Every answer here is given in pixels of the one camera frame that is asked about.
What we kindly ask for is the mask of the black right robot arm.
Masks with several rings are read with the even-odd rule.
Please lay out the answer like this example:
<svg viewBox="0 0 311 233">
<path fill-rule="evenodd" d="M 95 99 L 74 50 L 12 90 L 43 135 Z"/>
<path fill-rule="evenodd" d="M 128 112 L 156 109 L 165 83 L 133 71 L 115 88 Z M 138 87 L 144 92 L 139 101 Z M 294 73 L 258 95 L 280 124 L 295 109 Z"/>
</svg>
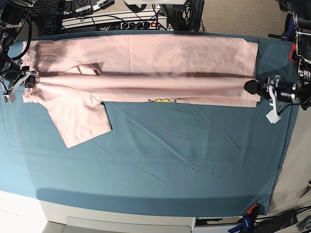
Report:
<svg viewBox="0 0 311 233">
<path fill-rule="evenodd" d="M 17 87 L 33 88 L 36 85 L 35 71 L 23 66 L 22 57 L 26 55 L 32 39 L 32 23 L 28 17 L 34 9 L 35 1 L 8 0 L 0 16 L 0 84 L 5 94 L 13 93 Z M 26 47 L 15 56 L 9 56 L 9 48 L 14 45 L 24 24 L 28 25 Z"/>
</svg>

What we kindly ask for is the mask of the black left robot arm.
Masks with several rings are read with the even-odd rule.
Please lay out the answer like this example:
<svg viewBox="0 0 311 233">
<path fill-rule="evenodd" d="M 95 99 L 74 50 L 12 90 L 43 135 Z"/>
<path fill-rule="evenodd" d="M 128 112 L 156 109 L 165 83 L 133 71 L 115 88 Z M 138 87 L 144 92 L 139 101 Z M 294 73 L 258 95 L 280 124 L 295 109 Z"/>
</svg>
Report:
<svg viewBox="0 0 311 233">
<path fill-rule="evenodd" d="M 269 35 L 283 41 L 293 42 L 289 60 L 297 63 L 297 83 L 284 82 L 280 78 L 266 78 L 264 81 L 251 80 L 244 89 L 272 101 L 269 88 L 279 102 L 288 105 L 278 110 L 281 114 L 292 105 L 300 106 L 306 111 L 311 106 L 311 2 L 309 0 L 279 0 L 280 10 L 289 12 L 282 35 Z"/>
</svg>

